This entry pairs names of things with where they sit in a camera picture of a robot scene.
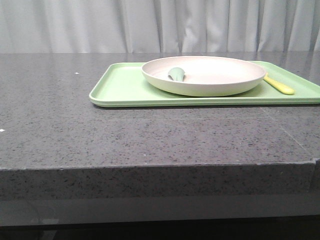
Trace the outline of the beige round plate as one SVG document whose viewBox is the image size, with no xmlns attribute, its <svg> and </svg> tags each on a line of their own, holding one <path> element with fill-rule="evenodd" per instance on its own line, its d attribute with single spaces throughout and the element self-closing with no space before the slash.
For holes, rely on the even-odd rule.
<svg viewBox="0 0 320 240">
<path fill-rule="evenodd" d="M 184 81 L 168 77 L 172 68 L 185 71 Z M 223 97 L 255 88 L 266 70 L 250 61 L 217 56 L 175 56 L 146 62 L 141 67 L 146 80 L 154 87 L 178 95 Z"/>
</svg>

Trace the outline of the light green rectangular tray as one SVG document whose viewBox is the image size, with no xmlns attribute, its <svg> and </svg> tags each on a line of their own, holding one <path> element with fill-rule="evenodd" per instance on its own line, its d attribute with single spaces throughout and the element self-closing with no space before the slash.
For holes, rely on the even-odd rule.
<svg viewBox="0 0 320 240">
<path fill-rule="evenodd" d="M 191 97 L 160 90 L 147 82 L 141 62 L 115 63 L 108 67 L 89 94 L 92 103 L 105 108 L 189 107 L 244 105 L 318 105 L 320 87 L 266 61 L 257 61 L 273 79 L 295 90 L 286 95 L 266 82 L 244 93 L 224 97 Z"/>
</svg>

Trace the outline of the sage green spoon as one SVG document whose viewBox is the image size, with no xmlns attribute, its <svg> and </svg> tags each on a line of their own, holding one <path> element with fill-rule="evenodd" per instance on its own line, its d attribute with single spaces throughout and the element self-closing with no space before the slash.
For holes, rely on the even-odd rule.
<svg viewBox="0 0 320 240">
<path fill-rule="evenodd" d="M 180 67 L 173 67 L 168 71 L 168 77 L 176 82 L 183 82 L 185 78 L 185 71 Z"/>
</svg>

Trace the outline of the white pleated curtain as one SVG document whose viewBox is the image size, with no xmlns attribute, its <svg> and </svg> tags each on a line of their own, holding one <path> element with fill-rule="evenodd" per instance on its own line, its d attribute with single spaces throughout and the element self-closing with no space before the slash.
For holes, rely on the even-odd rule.
<svg viewBox="0 0 320 240">
<path fill-rule="evenodd" d="M 0 51 L 318 51 L 317 0 L 3 0 Z"/>
</svg>

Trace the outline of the yellow plastic fork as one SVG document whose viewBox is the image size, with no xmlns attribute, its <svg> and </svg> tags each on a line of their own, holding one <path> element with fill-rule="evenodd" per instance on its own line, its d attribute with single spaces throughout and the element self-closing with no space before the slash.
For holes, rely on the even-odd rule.
<svg viewBox="0 0 320 240">
<path fill-rule="evenodd" d="M 263 80 L 267 82 L 269 85 L 271 85 L 273 88 L 275 88 L 277 91 L 281 92 L 282 94 L 294 95 L 296 93 L 296 91 L 293 88 L 269 77 L 268 73 L 265 74 Z"/>
</svg>

